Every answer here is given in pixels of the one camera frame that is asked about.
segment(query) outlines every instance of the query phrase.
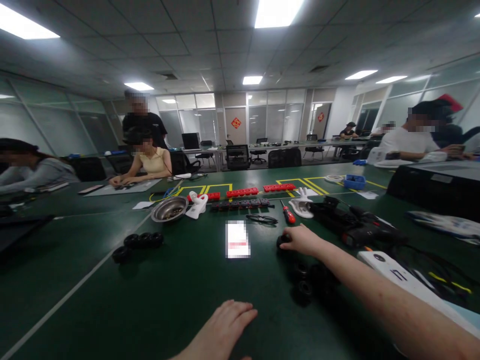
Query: gray sweatshirt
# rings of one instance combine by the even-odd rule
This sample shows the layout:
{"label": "gray sweatshirt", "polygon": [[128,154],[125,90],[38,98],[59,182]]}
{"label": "gray sweatshirt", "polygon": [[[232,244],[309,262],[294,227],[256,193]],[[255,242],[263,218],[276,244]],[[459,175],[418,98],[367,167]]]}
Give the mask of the gray sweatshirt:
{"label": "gray sweatshirt", "polygon": [[65,182],[80,182],[74,168],[58,159],[46,158],[38,163],[35,170],[28,166],[10,166],[0,175],[0,194]]}

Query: metal bowl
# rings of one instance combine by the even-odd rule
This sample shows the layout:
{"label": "metal bowl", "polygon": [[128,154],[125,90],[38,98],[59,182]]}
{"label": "metal bowl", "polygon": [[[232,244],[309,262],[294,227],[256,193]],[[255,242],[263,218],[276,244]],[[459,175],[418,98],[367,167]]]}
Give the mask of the metal bowl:
{"label": "metal bowl", "polygon": [[167,223],[181,218],[187,211],[189,200],[185,196],[174,196],[161,201],[151,212],[151,219],[157,223]]}

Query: door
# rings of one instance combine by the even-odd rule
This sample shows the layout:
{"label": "door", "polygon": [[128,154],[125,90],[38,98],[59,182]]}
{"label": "door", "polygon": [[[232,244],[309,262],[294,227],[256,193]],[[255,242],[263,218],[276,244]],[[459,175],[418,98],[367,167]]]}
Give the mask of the door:
{"label": "door", "polygon": [[330,106],[331,104],[324,103],[315,111],[312,134],[316,134],[319,139],[325,138],[325,129],[327,128],[327,122],[329,120]]}
{"label": "door", "polygon": [[247,143],[247,117],[244,107],[225,109],[226,138],[234,145]]}

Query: air vent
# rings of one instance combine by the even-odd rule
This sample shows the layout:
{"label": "air vent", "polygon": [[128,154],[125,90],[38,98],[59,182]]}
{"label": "air vent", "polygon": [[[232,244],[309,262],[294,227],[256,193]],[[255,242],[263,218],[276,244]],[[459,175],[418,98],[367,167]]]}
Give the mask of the air vent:
{"label": "air vent", "polygon": [[155,74],[157,75],[162,75],[165,77],[165,81],[168,81],[168,80],[178,80],[179,78],[176,77],[173,73],[171,72],[166,72],[166,71],[155,71]]}
{"label": "air vent", "polygon": [[321,73],[326,68],[328,68],[327,65],[315,66],[312,70],[310,70],[310,73]]}

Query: yellow top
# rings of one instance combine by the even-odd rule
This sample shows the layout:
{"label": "yellow top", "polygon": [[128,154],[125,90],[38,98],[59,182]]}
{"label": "yellow top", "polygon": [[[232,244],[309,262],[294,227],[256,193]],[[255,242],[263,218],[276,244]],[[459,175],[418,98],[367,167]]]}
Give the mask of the yellow top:
{"label": "yellow top", "polygon": [[151,158],[147,157],[143,152],[139,154],[143,168],[148,174],[161,173],[163,170],[165,170],[164,153],[166,151],[168,150],[157,147],[156,154],[154,154]]}

